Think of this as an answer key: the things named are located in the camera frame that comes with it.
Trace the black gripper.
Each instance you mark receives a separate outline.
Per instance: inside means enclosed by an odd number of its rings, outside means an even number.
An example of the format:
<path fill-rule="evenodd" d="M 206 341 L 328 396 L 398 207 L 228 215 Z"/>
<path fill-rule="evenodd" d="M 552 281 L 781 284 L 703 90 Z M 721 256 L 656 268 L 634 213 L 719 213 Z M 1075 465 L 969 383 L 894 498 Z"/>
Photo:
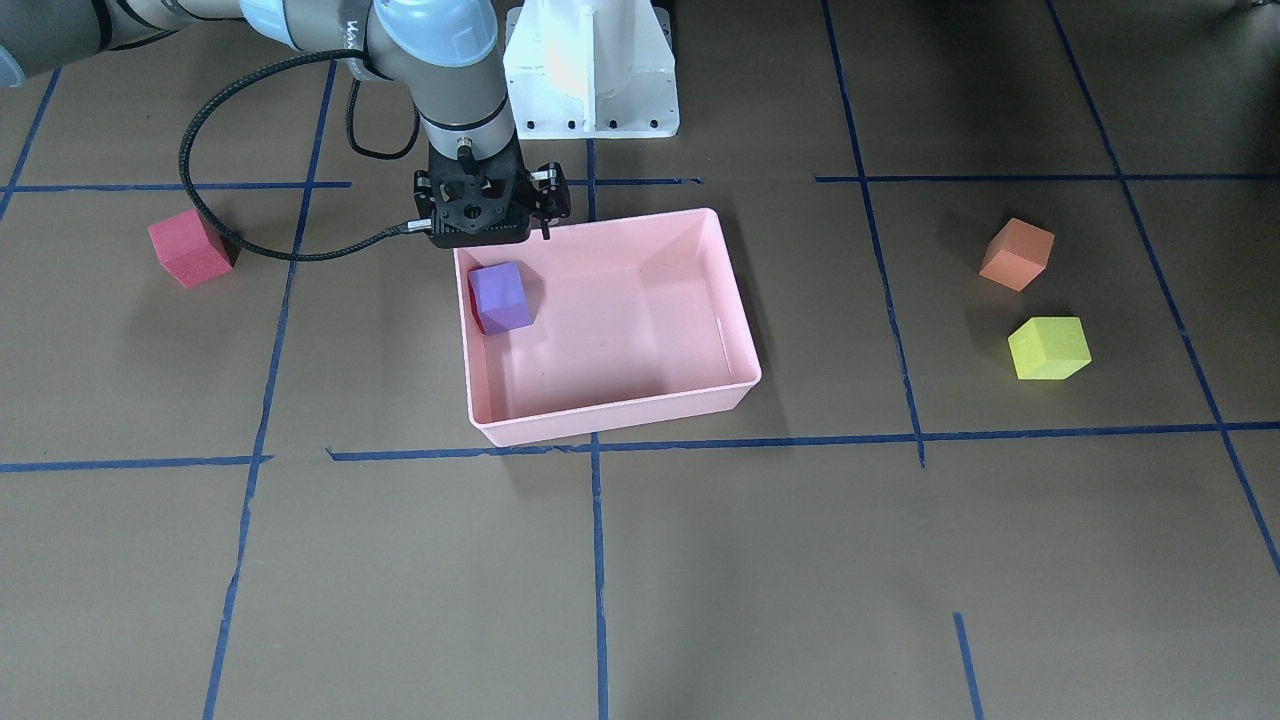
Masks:
<path fill-rule="evenodd" d="M 413 178 L 419 218 L 430 222 L 425 234 L 438 249 L 522 243 L 531 233 L 535 195 L 517 138 L 483 160 L 430 149 L 428 168 Z"/>

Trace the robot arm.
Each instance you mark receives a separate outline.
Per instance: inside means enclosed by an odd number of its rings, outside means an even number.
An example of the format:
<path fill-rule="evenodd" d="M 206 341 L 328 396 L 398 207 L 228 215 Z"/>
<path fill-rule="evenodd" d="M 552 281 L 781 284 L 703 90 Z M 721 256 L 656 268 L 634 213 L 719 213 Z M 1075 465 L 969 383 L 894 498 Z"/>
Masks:
<path fill-rule="evenodd" d="M 524 163 L 489 1 L 5 1 L 3 83 L 101 53 L 137 47 L 198 23 L 243 22 L 294 51 L 206 102 L 180 141 L 179 173 L 198 213 L 225 240 L 269 256 L 230 231 L 189 178 L 195 137 L 233 94 L 294 67 L 343 60 L 357 78 L 403 85 L 415 136 L 429 145 L 413 179 L 419 218 L 388 236 L 424 233 L 440 249 L 524 242 L 553 213 L 552 177 Z"/>

